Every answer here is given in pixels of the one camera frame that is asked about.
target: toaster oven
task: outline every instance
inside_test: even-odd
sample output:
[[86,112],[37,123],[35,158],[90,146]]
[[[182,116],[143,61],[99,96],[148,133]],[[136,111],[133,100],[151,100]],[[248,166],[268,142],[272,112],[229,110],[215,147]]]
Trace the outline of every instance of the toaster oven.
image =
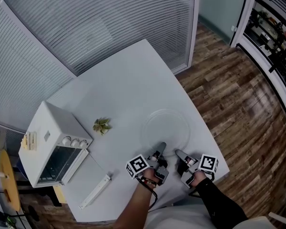
[[32,187],[66,184],[88,155],[92,142],[70,112],[45,101],[27,133],[36,138],[34,149],[21,147],[19,157]]

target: oven window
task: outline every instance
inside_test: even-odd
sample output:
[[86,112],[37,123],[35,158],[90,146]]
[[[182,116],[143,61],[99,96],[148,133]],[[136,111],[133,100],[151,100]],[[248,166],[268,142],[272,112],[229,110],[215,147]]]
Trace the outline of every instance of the oven window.
[[59,182],[82,151],[80,148],[56,146],[38,183]]

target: white cloth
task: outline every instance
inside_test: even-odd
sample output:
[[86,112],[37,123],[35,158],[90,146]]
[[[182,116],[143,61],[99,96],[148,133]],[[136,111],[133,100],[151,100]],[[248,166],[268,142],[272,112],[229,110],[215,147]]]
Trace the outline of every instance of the white cloth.
[[[148,214],[145,229],[216,229],[204,205],[174,206]],[[243,221],[234,229],[275,229],[266,217]]]

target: clear glass plate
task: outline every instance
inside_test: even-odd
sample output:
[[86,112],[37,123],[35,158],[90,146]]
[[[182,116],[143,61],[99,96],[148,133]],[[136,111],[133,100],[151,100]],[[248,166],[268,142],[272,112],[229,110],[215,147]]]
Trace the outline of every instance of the clear glass plate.
[[142,145],[155,149],[158,144],[165,142],[165,157],[173,156],[176,149],[183,150],[189,139],[189,124],[180,113],[171,109],[153,112],[141,128]]

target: black sleeve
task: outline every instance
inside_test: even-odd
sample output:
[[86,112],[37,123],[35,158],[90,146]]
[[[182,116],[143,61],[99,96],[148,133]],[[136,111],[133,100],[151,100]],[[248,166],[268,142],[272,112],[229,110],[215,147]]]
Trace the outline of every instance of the black sleeve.
[[232,229],[248,219],[242,208],[224,195],[209,178],[200,182],[196,190],[217,229]]

